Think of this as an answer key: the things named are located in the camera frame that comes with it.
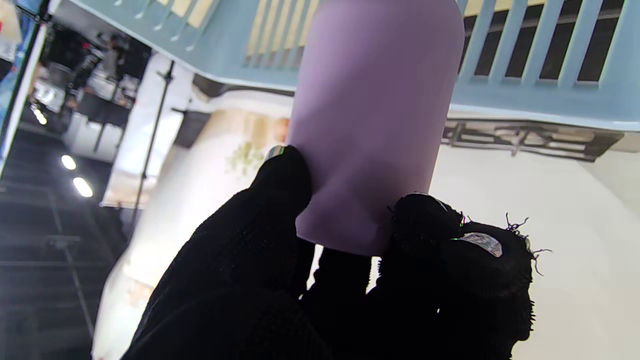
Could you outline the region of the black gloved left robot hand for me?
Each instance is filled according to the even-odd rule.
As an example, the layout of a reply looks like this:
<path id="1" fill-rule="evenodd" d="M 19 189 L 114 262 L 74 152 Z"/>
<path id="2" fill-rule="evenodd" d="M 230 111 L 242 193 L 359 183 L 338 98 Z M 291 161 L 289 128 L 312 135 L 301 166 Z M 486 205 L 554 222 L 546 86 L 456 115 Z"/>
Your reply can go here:
<path id="1" fill-rule="evenodd" d="M 420 193 L 371 258 L 313 244 L 294 221 L 311 175 L 277 146 L 251 185 L 194 231 L 153 290 L 124 360 L 510 360 L 530 337 L 533 262 L 519 224 L 474 221 Z"/>

